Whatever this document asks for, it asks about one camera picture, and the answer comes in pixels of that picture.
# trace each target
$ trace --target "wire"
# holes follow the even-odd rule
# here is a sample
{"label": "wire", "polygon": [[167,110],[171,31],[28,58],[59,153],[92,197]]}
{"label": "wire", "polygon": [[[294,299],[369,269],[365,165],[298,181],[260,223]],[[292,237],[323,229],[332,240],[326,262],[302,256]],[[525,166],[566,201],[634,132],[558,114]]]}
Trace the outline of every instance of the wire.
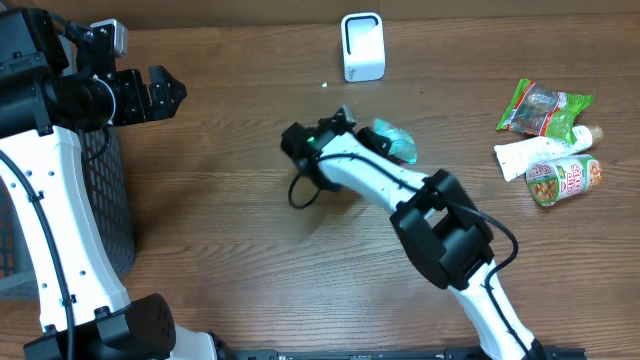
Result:
{"label": "wire", "polygon": [[299,172],[295,178],[293,178],[293,181],[291,182],[291,185],[289,186],[289,205],[291,205],[292,208],[294,209],[304,209],[308,206],[310,206],[311,204],[313,204],[316,199],[318,198],[318,196],[320,195],[320,192],[322,190],[318,189],[318,191],[316,191],[315,195],[313,195],[313,197],[311,198],[311,200],[307,201],[306,203],[302,204],[302,205],[298,205],[296,203],[293,202],[293,189],[296,187],[296,184],[298,183],[298,180],[300,180],[300,177],[302,176],[302,172]]}
{"label": "wire", "polygon": [[110,125],[105,125],[102,127],[102,132],[104,133],[104,144],[102,144],[102,148],[98,150],[93,156],[87,159],[87,161],[93,161],[100,156],[102,156],[107,150],[109,150],[109,146],[111,145],[111,135],[109,135],[109,127]]}
{"label": "wire", "polygon": [[[413,191],[413,192],[418,192],[420,189],[415,188],[409,184],[407,184],[406,181],[396,177],[395,175],[393,175],[392,173],[390,173],[389,171],[387,171],[385,168],[383,168],[382,166],[376,164],[375,162],[371,161],[370,159],[364,157],[364,156],[360,156],[358,154],[331,154],[331,155],[325,155],[322,157],[319,157],[316,160],[316,164],[320,163],[321,161],[325,161],[325,160],[329,160],[329,159],[357,159],[360,160],[364,163],[367,163],[369,166],[373,167],[374,169],[378,170],[380,173],[382,173],[384,176],[386,176],[387,178],[391,179],[393,182],[395,182],[396,184],[398,184],[398,186],[403,187],[407,190]],[[296,186],[296,183],[298,182],[298,180],[300,180],[300,177],[302,175],[304,175],[304,173],[306,173],[308,171],[308,169],[301,169],[298,174],[296,175],[295,178],[293,178],[293,181],[291,182],[291,185],[289,186],[289,195],[288,195],[288,200],[289,200],[289,205],[291,205],[292,208],[294,209],[304,209],[307,208],[309,206],[311,206],[316,199],[318,198],[318,195],[320,195],[320,192],[322,191],[321,189],[318,189],[318,191],[316,192],[316,194],[311,198],[311,200],[307,201],[306,203],[302,204],[302,205],[297,205],[293,202],[292,199],[292,194],[293,194],[293,188]]]}
{"label": "wire", "polygon": [[33,190],[31,183],[29,183],[29,180],[27,180],[20,168],[2,150],[0,150],[0,160],[2,160],[16,178],[18,178],[18,181],[27,192],[27,196],[29,197],[31,204],[33,205],[33,209],[38,216],[38,220],[40,221],[44,237],[47,240],[49,253],[51,254],[51,261],[53,262],[53,269],[55,270],[56,278],[58,279],[58,286],[60,287],[60,294],[62,295],[62,302],[64,304],[64,310],[67,317],[67,359],[73,360],[75,349],[73,302],[69,295],[69,288],[67,286],[67,280],[64,277],[64,271],[62,270],[60,254],[58,253],[58,248],[56,247],[56,243],[53,239],[53,233],[51,232],[49,221],[47,221],[42,204],[40,204],[40,201],[38,200],[39,195],[36,194],[35,190]]}
{"label": "wire", "polygon": [[[394,176],[389,171],[387,171],[386,169],[384,169],[380,165],[376,164],[375,162],[371,161],[370,159],[367,159],[367,158],[365,158],[363,156],[360,156],[360,155],[357,155],[357,154],[331,154],[331,155],[326,155],[326,156],[322,156],[322,157],[318,158],[316,160],[316,164],[321,162],[321,161],[324,161],[324,160],[336,159],[336,158],[349,158],[349,159],[361,160],[361,161],[369,164],[370,166],[372,166],[374,169],[378,170],[380,173],[382,173],[387,178],[391,179],[393,182],[397,183],[400,187],[403,187],[403,188],[405,188],[407,190],[410,190],[410,191],[413,191],[413,192],[420,191],[420,189],[408,185],[405,181],[403,181],[403,180],[399,179],[398,177]],[[300,179],[300,177],[305,173],[305,171],[306,171],[306,169],[300,170],[300,172],[296,175],[296,177],[291,182],[291,186],[289,187],[289,204],[292,207],[296,208],[296,209],[304,209],[304,208],[310,206],[311,204],[313,204],[313,202],[316,200],[316,198],[320,194],[320,189],[318,189],[318,192],[316,192],[316,195],[311,200],[306,202],[304,205],[297,206],[292,202],[291,194],[293,193],[293,188],[295,187],[295,185],[298,182],[298,180]],[[491,225],[495,226],[498,230],[502,231],[509,238],[509,240],[511,240],[511,243],[513,245],[513,250],[511,251],[511,254],[506,259],[504,259],[500,264],[498,264],[495,268],[493,268],[491,271],[489,271],[489,273],[487,274],[487,276],[485,277],[485,280],[484,280],[484,287],[487,290],[487,295],[489,296],[489,299],[491,300],[491,303],[495,307],[496,312],[498,313],[498,315],[500,316],[500,319],[502,320],[502,322],[504,323],[505,327],[507,328],[507,331],[513,336],[513,338],[516,340],[518,345],[520,345],[520,347],[522,348],[522,350],[526,354],[526,358],[527,359],[533,359],[531,352],[525,346],[525,344],[522,341],[522,339],[520,339],[520,336],[518,336],[516,331],[513,329],[513,327],[509,323],[509,320],[507,320],[507,317],[502,312],[502,309],[500,308],[500,304],[498,304],[498,301],[496,300],[495,296],[493,296],[493,288],[490,285],[490,281],[491,281],[491,278],[493,277],[493,275],[495,275],[498,271],[504,269],[513,260],[515,260],[516,256],[518,256],[518,249],[520,248],[519,245],[518,245],[518,240],[516,239],[515,235],[513,235],[513,233],[506,226],[504,226],[502,223],[500,223],[498,220],[494,219],[493,217],[491,217],[491,216],[489,216],[489,215],[487,215],[487,214],[485,214],[485,213],[483,213],[481,211],[472,209],[470,207],[463,206],[463,205],[460,205],[460,204],[457,204],[457,203],[454,203],[454,202],[446,201],[446,199],[444,201],[445,201],[445,204],[448,207],[457,208],[458,210],[465,211],[465,212],[467,212],[467,213],[469,213],[469,214],[471,214],[473,216],[479,217],[482,220],[490,223]]]}

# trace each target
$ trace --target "plastic bag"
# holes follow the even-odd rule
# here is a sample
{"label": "plastic bag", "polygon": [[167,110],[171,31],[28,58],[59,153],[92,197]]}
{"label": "plastic bag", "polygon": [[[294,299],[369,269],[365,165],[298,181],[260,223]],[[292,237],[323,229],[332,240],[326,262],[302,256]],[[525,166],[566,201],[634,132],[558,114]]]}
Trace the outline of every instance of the plastic bag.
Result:
{"label": "plastic bag", "polygon": [[592,101],[591,95],[553,92],[522,79],[496,130],[541,135],[574,144],[573,123]]}
{"label": "plastic bag", "polygon": [[399,129],[384,120],[375,119],[373,120],[373,132],[391,140],[389,155],[393,155],[411,165],[418,161],[416,144],[411,134],[407,131]]}

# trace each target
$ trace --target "toothpaste tube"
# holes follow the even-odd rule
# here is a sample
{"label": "toothpaste tube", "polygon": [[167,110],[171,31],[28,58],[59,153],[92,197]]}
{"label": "toothpaste tube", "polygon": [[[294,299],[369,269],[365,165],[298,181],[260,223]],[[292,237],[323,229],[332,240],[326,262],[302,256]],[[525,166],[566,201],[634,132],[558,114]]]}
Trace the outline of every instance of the toothpaste tube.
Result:
{"label": "toothpaste tube", "polygon": [[571,145],[563,140],[538,136],[507,145],[496,145],[502,174],[511,181],[524,174],[530,164],[573,155],[597,145],[604,136],[599,126],[576,126],[572,129],[576,142]]}

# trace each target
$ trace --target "food can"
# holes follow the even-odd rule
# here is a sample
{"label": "food can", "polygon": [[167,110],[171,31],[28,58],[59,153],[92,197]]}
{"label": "food can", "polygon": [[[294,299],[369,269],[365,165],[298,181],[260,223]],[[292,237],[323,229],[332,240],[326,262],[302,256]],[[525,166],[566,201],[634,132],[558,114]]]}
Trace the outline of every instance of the food can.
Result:
{"label": "food can", "polygon": [[591,155],[573,155],[532,164],[526,180],[533,199],[542,206],[551,206],[600,184],[602,168]]}

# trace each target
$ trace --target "green snack bag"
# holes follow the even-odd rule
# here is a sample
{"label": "green snack bag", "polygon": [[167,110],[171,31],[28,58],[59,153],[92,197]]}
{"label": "green snack bag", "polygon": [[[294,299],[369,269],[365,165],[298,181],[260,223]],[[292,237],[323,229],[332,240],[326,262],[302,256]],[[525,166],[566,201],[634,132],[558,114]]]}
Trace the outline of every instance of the green snack bag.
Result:
{"label": "green snack bag", "polygon": [[574,144],[573,123],[591,101],[591,95],[549,91],[529,79],[521,79],[496,130],[546,136]]}

